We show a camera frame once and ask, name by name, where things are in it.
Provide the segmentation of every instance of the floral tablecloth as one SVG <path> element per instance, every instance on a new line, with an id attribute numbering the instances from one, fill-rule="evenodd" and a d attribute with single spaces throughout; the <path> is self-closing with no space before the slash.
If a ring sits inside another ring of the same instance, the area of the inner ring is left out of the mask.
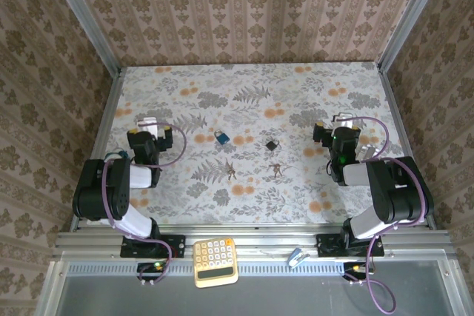
<path id="1" fill-rule="evenodd" d="M 329 153 L 312 140 L 314 123 L 329 125 L 339 112 L 381 119 L 390 130 L 387 154 L 402 155 L 373 63 L 130 67 L 107 151 L 132 154 L 126 132 L 143 117 L 186 132 L 183 158 L 164 168 L 158 186 L 130 193 L 131 203 L 158 223 L 342 222 L 372 200 L 367 187 L 333 183 Z M 377 124 L 358 126 L 361 143 L 384 143 Z M 220 145 L 216 130 L 230 142 Z M 183 147 L 179 133 L 173 137 L 161 163 Z M 280 143 L 273 151 L 265 147 L 271 140 Z"/>

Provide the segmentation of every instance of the metal clip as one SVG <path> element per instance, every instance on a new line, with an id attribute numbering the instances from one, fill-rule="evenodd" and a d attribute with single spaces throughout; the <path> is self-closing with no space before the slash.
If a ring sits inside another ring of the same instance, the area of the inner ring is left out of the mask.
<path id="1" fill-rule="evenodd" d="M 357 161 L 365 161 L 367 159 L 371 159 L 376 153 L 378 153 L 378 151 L 379 149 L 375 148 L 373 145 L 365 144 L 361 146 L 360 149 L 358 149 L 358 152 L 357 150 L 355 151 L 357 153 L 355 159 Z"/>
<path id="2" fill-rule="evenodd" d="M 143 118 L 141 120 L 139 120 L 137 122 L 137 126 L 139 127 L 139 129 L 141 131 L 148 131 L 149 133 L 151 133 L 153 136 L 155 136 L 155 138 L 158 138 L 158 137 L 161 137 L 160 135 L 158 135 L 158 126 L 156 125 L 151 125 L 151 126 L 143 126 L 143 127 L 140 127 L 140 125 L 145 125 L 145 124 L 156 124 L 158 122 L 158 119 L 157 118 L 153 118 L 153 117 L 150 117 L 150 118 Z"/>
<path id="3" fill-rule="evenodd" d="M 296 248 L 289 256 L 287 264 L 291 269 L 293 269 L 299 266 L 304 262 L 305 259 L 309 257 L 310 255 L 308 253 L 304 254 L 301 248 Z"/>

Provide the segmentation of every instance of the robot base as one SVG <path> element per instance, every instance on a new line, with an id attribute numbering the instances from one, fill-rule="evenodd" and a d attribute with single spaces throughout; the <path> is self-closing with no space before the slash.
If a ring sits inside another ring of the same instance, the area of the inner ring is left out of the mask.
<path id="1" fill-rule="evenodd" d="M 316 235 L 316 246 L 318 247 L 318 257 L 366 257 L 367 248 L 369 248 L 370 239 L 354 240 L 345 246 L 341 235 L 338 233 L 327 233 L 323 235 Z M 372 248 L 372 255 L 374 257 L 384 257 L 384 246 L 381 239 Z"/>
<path id="2" fill-rule="evenodd" d="M 150 240 L 161 240 L 168 243 L 173 251 L 173 258 L 184 258 L 184 249 L 186 248 L 185 235 L 162 235 L 160 234 L 158 224 L 151 219 L 152 228 L 149 236 Z M 141 242 L 123 238 L 121 249 L 121 258 L 143 258 L 143 259 L 161 259 L 168 257 L 167 249 L 158 243 Z"/>

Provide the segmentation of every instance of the calculator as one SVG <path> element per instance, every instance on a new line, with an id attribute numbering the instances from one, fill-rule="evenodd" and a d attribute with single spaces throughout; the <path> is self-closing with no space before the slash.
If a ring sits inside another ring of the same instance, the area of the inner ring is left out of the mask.
<path id="1" fill-rule="evenodd" d="M 213 238 L 193 246 L 194 283 L 198 288 L 238 280 L 236 245 L 232 238 Z"/>

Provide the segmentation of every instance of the blue padlock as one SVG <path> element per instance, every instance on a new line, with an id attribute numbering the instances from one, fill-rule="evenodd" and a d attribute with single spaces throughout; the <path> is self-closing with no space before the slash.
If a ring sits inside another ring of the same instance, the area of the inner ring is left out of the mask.
<path id="1" fill-rule="evenodd" d="M 221 130 L 217 130 L 214 132 L 214 137 L 216 137 L 217 142 L 220 144 L 226 144 L 227 142 L 230 141 L 229 136 L 227 136 L 225 133 L 223 133 Z"/>

